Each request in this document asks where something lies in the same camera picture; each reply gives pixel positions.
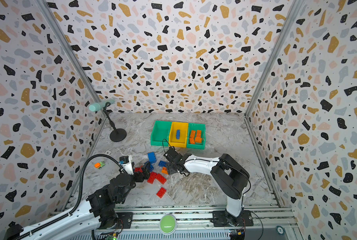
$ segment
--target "microphone stand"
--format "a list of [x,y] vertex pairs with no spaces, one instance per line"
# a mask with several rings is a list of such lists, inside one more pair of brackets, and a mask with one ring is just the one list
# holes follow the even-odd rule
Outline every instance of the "microphone stand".
[[109,135],[109,138],[113,142],[120,142],[120,141],[124,140],[124,138],[127,136],[127,132],[122,128],[117,129],[114,126],[114,122],[109,118],[108,111],[106,110],[106,108],[109,107],[109,105],[110,105],[110,103],[105,103],[105,107],[103,107],[103,112],[105,113],[106,117],[108,118],[109,124],[113,128],[113,131]]

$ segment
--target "black cable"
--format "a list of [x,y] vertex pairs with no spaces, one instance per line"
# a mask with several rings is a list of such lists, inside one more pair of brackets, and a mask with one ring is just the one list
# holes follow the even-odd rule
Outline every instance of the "black cable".
[[43,224],[43,225],[41,225],[41,226],[39,226],[39,227],[37,227],[37,228],[35,228],[35,229],[33,229],[33,230],[27,232],[27,233],[24,233],[24,234],[18,236],[17,238],[14,238],[13,240],[23,239],[23,238],[25,238],[25,237],[27,237],[27,236],[33,234],[34,232],[37,232],[37,231],[39,231],[39,230],[41,230],[41,229],[43,229],[43,228],[46,228],[47,226],[50,226],[50,225],[52,225],[52,224],[54,224],[54,223],[60,221],[61,219],[64,219],[64,218],[70,216],[74,211],[76,211],[77,208],[78,208],[79,205],[80,205],[81,198],[82,198],[82,196],[83,196],[83,179],[84,179],[85,168],[86,168],[86,166],[88,165],[88,163],[89,163],[92,159],[94,159],[94,158],[96,158],[96,157],[106,157],[106,158],[109,158],[110,160],[112,160],[112,161],[120,168],[120,172],[123,172],[123,171],[124,171],[123,166],[121,166],[121,164],[119,164],[118,161],[116,161],[113,157],[111,157],[111,156],[109,156],[109,155],[106,155],[106,154],[95,154],[95,155],[91,156],[90,158],[88,158],[88,159],[84,162],[84,165],[83,165],[83,167],[81,168],[81,172],[80,172],[80,182],[79,182],[79,196],[78,196],[78,198],[77,198],[76,205],[73,207],[73,209],[70,210],[68,213],[66,213],[66,214],[64,214],[64,215],[62,215],[62,216],[60,216],[60,217],[58,217],[58,218],[53,219],[53,220],[50,221],[50,222],[47,222],[47,223],[45,223],[45,224]]
[[262,231],[261,231],[261,235],[260,237],[257,239],[257,240],[260,240],[260,238],[262,237],[262,234],[264,233],[264,225],[262,225],[262,221],[261,219],[257,216],[257,214],[255,214],[256,217],[258,218],[258,220],[260,220],[260,223],[261,223],[261,227],[262,227]]
[[[201,158],[196,158],[196,159],[197,159],[197,160],[208,161],[208,162],[215,162],[215,161],[206,160],[206,159],[201,159]],[[252,184],[250,183],[250,180],[249,180],[248,176],[246,176],[245,173],[240,172],[240,171],[237,170],[236,168],[234,168],[234,167],[232,167],[232,166],[230,166],[230,165],[228,165],[228,164],[226,164],[226,163],[224,163],[224,162],[220,162],[220,161],[219,161],[219,163],[222,163],[222,164],[224,164],[225,166],[228,166],[228,167],[230,167],[230,168],[233,168],[234,170],[236,170],[236,171],[238,171],[239,173],[241,173],[241,174],[248,180],[248,182],[249,182],[249,189],[246,190],[246,191],[243,193],[243,195],[246,194],[246,193],[250,190],[250,188],[252,187]]]

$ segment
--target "mounting plate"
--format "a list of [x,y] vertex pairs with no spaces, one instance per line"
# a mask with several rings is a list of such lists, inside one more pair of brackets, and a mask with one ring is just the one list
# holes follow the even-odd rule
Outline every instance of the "mounting plate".
[[[213,216],[213,219],[211,219],[210,221],[214,224],[215,227],[229,226],[226,211],[213,211],[212,216]],[[253,219],[252,219],[251,212],[249,210],[242,211],[237,218],[235,218],[233,216],[228,216],[228,217],[234,218],[233,220],[237,223],[235,227],[243,227],[244,221],[245,221],[246,227],[253,226]]]

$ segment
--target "yellow storage bin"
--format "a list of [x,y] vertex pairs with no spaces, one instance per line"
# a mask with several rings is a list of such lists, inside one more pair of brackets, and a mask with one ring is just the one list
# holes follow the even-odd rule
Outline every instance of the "yellow storage bin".
[[[180,130],[180,139],[176,139],[176,132]],[[188,123],[172,122],[171,132],[169,133],[169,144],[174,147],[186,147],[188,141]]]

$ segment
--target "marble floor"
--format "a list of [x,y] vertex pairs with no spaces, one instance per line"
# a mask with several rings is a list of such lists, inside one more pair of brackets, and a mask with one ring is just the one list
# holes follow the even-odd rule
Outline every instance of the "marble floor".
[[[121,142],[112,142],[109,134],[112,131],[106,122],[93,154],[107,153],[119,159],[120,156],[132,155],[135,167],[148,161],[148,152],[155,152],[157,162],[153,164],[155,172],[161,173],[159,161],[166,161],[162,146],[151,146],[151,133],[156,120],[202,123],[206,125],[206,144],[204,150],[176,148],[184,155],[193,153],[196,156],[218,157],[223,153],[232,156],[250,174],[251,190],[243,200],[244,204],[275,204],[269,191],[264,173],[250,139],[243,114],[232,113],[122,113],[111,114],[117,128],[124,128],[128,135]],[[96,169],[94,164],[105,162],[105,167]],[[83,199],[95,190],[109,184],[109,180],[118,175],[118,167],[106,158],[92,160],[85,171]],[[179,173],[165,175],[167,182],[162,185],[155,180],[152,184],[144,181],[137,183],[132,189],[124,204],[117,207],[162,207],[188,205],[226,205],[226,195],[216,185],[209,175],[200,173],[185,177]],[[167,192],[160,199],[156,193],[164,187]]]

